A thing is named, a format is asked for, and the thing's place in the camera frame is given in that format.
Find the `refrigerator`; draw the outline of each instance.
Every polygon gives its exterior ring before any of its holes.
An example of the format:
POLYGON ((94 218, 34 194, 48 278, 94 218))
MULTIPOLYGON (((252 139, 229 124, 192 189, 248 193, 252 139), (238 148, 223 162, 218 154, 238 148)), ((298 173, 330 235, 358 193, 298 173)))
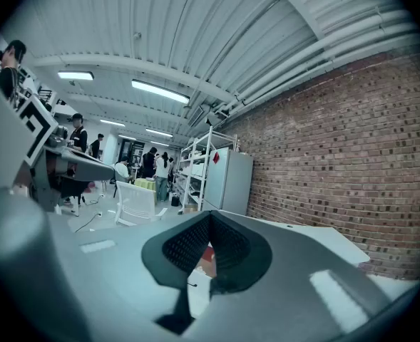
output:
POLYGON ((246 215, 253 159, 229 148, 210 153, 203 210, 226 210, 246 215))

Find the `ceiling light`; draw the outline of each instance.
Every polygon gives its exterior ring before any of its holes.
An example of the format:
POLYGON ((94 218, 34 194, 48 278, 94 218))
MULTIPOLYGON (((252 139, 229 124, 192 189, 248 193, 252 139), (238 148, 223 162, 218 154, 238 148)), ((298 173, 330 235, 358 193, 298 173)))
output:
POLYGON ((70 80, 90 80, 94 79, 92 72, 83 71, 59 71, 58 75, 60 78, 67 78, 70 80))
POLYGON ((132 138, 132 137, 128 137, 127 135, 119 135, 119 137, 121 137, 121 138, 126 138, 126 139, 128 139, 128 140, 137 140, 137 138, 132 138))
POLYGON ((154 142, 153 140, 151 141, 151 143, 154 143, 155 145, 163 145, 164 147, 168 147, 168 145, 164 143, 154 142))
POLYGON ((166 137, 173 137, 171 134, 158 132, 157 130, 152 130, 152 129, 147 129, 146 128, 146 131, 151 132, 151 133, 155 133, 155 134, 159 134, 159 135, 164 135, 166 137))
POLYGON ((180 103, 187 104, 189 103, 189 97, 175 93, 164 88, 159 88, 157 86, 151 85, 149 83, 144 83, 142 81, 132 80, 132 87, 140 90, 148 91, 153 94, 158 94, 165 96, 166 98, 179 101, 180 103))
POLYGON ((107 124, 119 125, 120 127, 125 127, 125 125, 124 125, 124 124, 122 124, 122 123, 111 122, 111 121, 109 121, 109 120, 104 120, 104 119, 101 119, 101 122, 102 122, 102 123, 107 123, 107 124))

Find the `white shirt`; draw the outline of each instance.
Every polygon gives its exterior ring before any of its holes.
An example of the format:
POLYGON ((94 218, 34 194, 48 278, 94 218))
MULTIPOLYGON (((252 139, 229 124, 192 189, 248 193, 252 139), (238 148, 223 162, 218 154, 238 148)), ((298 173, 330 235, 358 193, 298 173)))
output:
POLYGON ((155 163, 158 166, 158 168, 155 169, 156 176, 164 177, 165 179, 168 178, 169 162, 167 161, 167 167, 164 168, 164 159, 162 157, 158 157, 155 163))
POLYGON ((118 171, 118 174, 127 179, 129 177, 129 171, 127 170, 127 166, 121 162, 118 162, 115 165, 115 170, 118 171))

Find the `blue jeans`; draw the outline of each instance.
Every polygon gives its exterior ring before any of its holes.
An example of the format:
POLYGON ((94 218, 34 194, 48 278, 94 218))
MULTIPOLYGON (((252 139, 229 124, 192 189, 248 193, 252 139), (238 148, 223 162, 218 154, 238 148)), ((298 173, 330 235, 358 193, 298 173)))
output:
POLYGON ((159 202, 164 202, 167 197, 167 179, 157 176, 155 179, 155 196, 159 202))

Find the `brick wall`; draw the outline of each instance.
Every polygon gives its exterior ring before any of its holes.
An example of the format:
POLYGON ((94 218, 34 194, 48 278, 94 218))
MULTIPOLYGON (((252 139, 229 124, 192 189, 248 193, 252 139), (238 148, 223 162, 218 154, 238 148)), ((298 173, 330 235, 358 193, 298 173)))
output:
POLYGON ((227 123, 255 159, 247 214, 334 227, 367 272, 420 278, 419 51, 351 63, 227 123))

